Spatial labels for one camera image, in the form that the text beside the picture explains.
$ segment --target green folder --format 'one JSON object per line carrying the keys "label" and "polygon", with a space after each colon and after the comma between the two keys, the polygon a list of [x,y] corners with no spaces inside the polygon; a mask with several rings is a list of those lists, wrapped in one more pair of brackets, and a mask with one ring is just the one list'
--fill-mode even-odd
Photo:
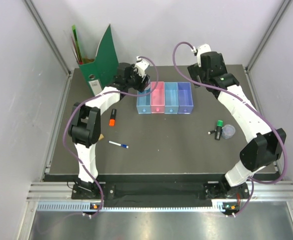
{"label": "green folder", "polygon": [[117,74],[119,62],[109,25],[97,47],[95,60],[81,64],[79,68],[94,96],[109,85]]}

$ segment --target pen cap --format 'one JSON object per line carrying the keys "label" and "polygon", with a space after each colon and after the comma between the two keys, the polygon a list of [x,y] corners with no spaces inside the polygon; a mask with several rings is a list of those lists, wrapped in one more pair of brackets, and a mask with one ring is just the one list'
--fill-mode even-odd
{"label": "pen cap", "polygon": [[216,125],[218,127],[222,127],[223,126],[223,121],[222,120],[218,120]]}
{"label": "pen cap", "polygon": [[113,108],[111,111],[110,121],[108,123],[109,126],[113,127],[116,124],[116,115],[117,110]]}

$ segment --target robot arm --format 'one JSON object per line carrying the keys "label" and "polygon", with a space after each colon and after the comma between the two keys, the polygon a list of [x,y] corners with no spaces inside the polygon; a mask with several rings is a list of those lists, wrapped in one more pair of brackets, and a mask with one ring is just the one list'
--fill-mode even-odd
{"label": "robot arm", "polygon": [[[240,160],[219,181],[221,192],[231,195],[232,191],[244,184],[248,177],[278,160],[282,150],[270,127],[245,106],[244,103],[247,103],[254,108],[243,93],[239,81],[227,72],[222,54],[211,51],[208,44],[192,52],[197,56],[197,63],[190,65],[188,71],[194,81],[228,90],[243,99],[241,102],[223,91],[207,88],[234,117],[248,143],[239,154]],[[286,133],[282,128],[277,132],[284,142]]]}
{"label": "robot arm", "polygon": [[[150,76],[145,73],[149,65],[146,60],[138,57],[136,64],[120,63],[117,75],[114,76],[110,86],[103,89],[99,98],[88,101],[82,106],[72,119],[68,134],[72,137],[78,157],[94,178],[99,174],[96,167],[96,144],[101,134],[101,115],[124,97],[120,91],[127,93],[129,88],[134,88],[143,92],[150,87]],[[73,111],[78,105],[79,103],[76,103],[73,106]],[[79,166],[78,177],[82,188],[93,189],[93,180],[82,166]]]}

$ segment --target transparent container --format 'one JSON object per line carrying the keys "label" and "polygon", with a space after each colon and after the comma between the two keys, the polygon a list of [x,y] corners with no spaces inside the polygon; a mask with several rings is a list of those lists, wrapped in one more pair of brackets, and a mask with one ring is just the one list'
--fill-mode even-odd
{"label": "transparent container", "polygon": [[190,82],[178,82],[178,114],[190,114],[193,110],[193,100]]}
{"label": "transparent container", "polygon": [[[145,90],[144,92],[137,92],[138,95],[143,95],[151,92],[151,89]],[[147,96],[138,96],[136,98],[136,109],[139,114],[150,114],[151,113],[151,94]]]}
{"label": "transparent container", "polygon": [[[151,82],[151,89],[156,85],[155,81]],[[159,81],[156,89],[151,93],[151,113],[163,114],[165,112],[165,82]]]}
{"label": "transparent container", "polygon": [[165,114],[177,114],[179,110],[178,83],[165,82]]}
{"label": "transparent container", "polygon": [[232,136],[236,133],[236,128],[230,124],[226,124],[222,127],[221,137],[224,139],[232,138]]}

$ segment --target table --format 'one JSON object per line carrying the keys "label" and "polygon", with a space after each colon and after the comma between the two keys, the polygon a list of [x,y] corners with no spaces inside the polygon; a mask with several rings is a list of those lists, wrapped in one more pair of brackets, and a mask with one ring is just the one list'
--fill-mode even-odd
{"label": "table", "polygon": [[[253,96],[242,65],[227,65],[227,70],[240,82],[243,92],[253,103]],[[188,75],[187,66],[180,66]],[[185,82],[173,66],[159,66],[159,80]],[[156,80],[155,69],[147,73]],[[135,97],[126,96],[101,116],[101,133],[104,139],[96,146],[96,165],[100,174],[216,174],[226,173],[239,161],[239,153],[247,144],[239,125],[227,109],[205,88],[192,84],[194,109],[191,114],[138,114]],[[71,115],[72,106],[92,95],[77,68],[74,71],[65,104],[61,128],[51,163],[50,175],[79,173],[78,162],[62,145],[63,130]],[[112,108],[117,109],[116,123],[109,126]],[[214,130],[218,120],[235,127],[230,139],[217,141],[208,131]],[[114,141],[128,149],[109,144]],[[71,138],[68,146],[76,151]],[[273,165],[262,173],[274,174]]]}

